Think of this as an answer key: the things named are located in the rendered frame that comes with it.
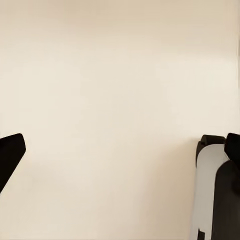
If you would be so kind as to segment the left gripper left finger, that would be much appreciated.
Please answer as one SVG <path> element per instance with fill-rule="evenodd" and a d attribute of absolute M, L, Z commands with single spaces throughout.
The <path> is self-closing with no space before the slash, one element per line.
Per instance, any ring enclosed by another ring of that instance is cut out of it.
<path fill-rule="evenodd" d="M 0 193 L 26 152 L 21 133 L 0 138 Z"/>

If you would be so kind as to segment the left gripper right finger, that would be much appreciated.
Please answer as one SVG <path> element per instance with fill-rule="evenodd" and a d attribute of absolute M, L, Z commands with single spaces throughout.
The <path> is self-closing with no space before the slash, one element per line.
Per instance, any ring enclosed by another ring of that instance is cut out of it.
<path fill-rule="evenodd" d="M 240 173 L 240 135 L 228 133 L 224 151 Z"/>

